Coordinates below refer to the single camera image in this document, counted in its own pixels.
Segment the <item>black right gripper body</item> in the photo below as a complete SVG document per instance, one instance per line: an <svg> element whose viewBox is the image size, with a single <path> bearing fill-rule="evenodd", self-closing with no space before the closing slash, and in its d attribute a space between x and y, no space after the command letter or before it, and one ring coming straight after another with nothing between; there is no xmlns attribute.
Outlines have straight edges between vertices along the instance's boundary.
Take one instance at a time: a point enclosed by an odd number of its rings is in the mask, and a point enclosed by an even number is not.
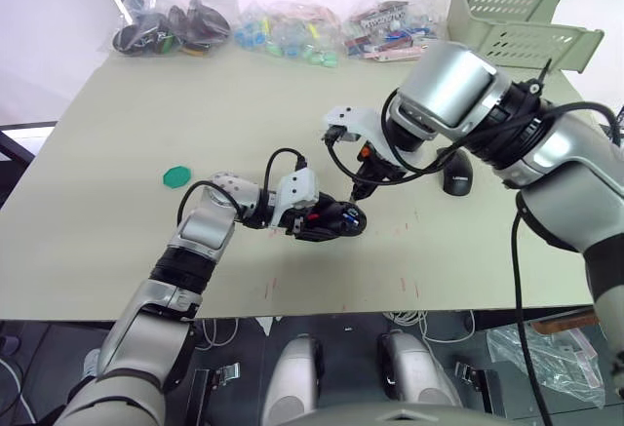
<svg viewBox="0 0 624 426"><path fill-rule="evenodd" d="M359 168L356 176L360 180L354 180L356 186L368 186L361 179L381 182L387 180L397 180L406 175L406 171L384 158L382 158L369 141L366 141L357 154Z"/></svg>

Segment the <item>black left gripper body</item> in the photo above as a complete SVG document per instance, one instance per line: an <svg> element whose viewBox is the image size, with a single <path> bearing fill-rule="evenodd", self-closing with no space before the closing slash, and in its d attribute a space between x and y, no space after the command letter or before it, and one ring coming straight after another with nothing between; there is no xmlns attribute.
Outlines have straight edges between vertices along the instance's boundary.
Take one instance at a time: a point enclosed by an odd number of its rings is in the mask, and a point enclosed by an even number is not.
<svg viewBox="0 0 624 426"><path fill-rule="evenodd" d="M304 209L288 209L285 211L285 234L294 237L294 234L310 228L317 228L315 222L319 218L316 207Z"/></svg>

